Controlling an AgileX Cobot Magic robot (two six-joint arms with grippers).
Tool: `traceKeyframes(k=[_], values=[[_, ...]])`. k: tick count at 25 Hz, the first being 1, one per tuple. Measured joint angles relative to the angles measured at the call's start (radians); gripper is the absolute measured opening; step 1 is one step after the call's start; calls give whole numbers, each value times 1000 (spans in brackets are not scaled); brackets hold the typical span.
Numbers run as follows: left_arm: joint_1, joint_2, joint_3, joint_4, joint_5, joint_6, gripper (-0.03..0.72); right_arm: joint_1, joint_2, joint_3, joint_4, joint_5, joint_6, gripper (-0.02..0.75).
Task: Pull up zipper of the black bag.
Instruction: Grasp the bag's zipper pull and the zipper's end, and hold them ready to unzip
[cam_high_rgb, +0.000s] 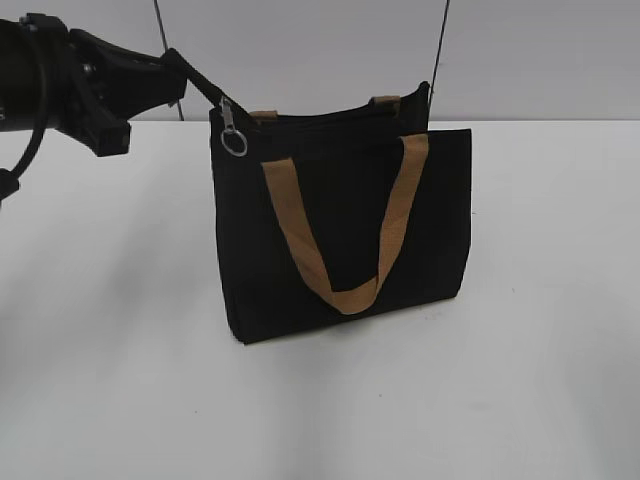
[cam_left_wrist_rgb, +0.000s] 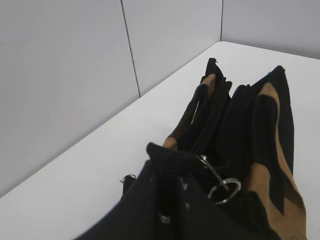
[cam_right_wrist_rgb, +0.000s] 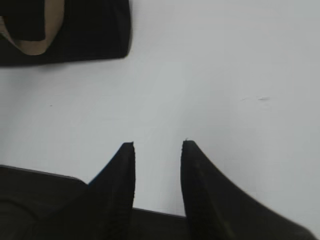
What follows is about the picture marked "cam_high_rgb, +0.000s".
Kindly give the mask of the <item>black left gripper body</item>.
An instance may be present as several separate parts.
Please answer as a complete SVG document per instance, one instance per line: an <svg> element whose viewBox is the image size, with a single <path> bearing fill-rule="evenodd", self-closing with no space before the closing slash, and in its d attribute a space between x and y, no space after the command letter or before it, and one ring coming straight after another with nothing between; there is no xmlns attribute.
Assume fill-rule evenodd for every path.
<svg viewBox="0 0 640 480"><path fill-rule="evenodd" d="M69 42L65 27L54 27L57 60L55 130L84 145L117 145L118 121L91 90L84 65Z"/></svg>

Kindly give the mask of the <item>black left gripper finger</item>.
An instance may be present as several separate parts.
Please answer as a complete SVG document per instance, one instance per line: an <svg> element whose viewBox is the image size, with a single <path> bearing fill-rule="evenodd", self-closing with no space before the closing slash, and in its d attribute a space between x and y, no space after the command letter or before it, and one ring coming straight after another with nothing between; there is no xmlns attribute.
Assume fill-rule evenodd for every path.
<svg viewBox="0 0 640 480"><path fill-rule="evenodd" d="M84 74L70 74L72 95L69 105L69 133L96 156L107 157L129 152L131 126L101 105Z"/></svg>
<svg viewBox="0 0 640 480"><path fill-rule="evenodd" d="M217 104L223 91L196 70L175 49L159 57L122 49L99 49L99 93L116 116L130 119L159 107L175 104L192 84L209 102Z"/></svg>

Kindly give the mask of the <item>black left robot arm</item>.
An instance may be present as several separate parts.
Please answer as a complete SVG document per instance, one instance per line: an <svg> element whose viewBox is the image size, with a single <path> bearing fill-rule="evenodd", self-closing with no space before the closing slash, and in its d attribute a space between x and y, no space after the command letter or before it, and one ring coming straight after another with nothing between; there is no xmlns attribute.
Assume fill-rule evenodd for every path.
<svg viewBox="0 0 640 480"><path fill-rule="evenodd" d="M130 119L181 100L193 85L212 104L222 91L175 49L152 56L28 13L1 23L1 129L54 129L98 157L128 152Z"/></svg>

